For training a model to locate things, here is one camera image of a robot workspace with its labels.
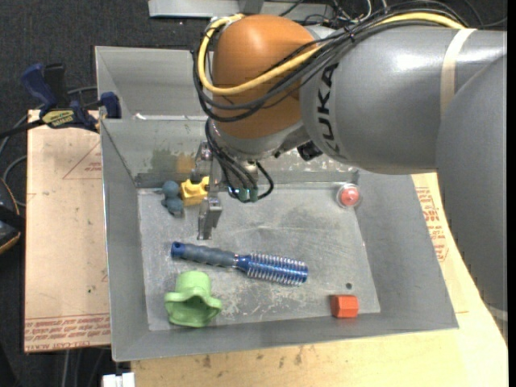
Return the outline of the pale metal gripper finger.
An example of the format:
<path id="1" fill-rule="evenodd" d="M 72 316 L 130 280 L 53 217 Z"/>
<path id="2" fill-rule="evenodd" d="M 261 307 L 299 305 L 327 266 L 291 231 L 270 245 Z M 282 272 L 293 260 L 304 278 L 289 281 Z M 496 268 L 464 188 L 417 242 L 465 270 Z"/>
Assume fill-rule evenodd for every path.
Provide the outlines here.
<path id="1" fill-rule="evenodd" d="M 198 239 L 208 240 L 211 237 L 210 200 L 203 198 L 198 213 Z"/>
<path id="2" fill-rule="evenodd" d="M 209 224 L 210 229 L 218 226 L 218 221 L 223 211 L 222 203 L 219 198 L 209 198 Z"/>

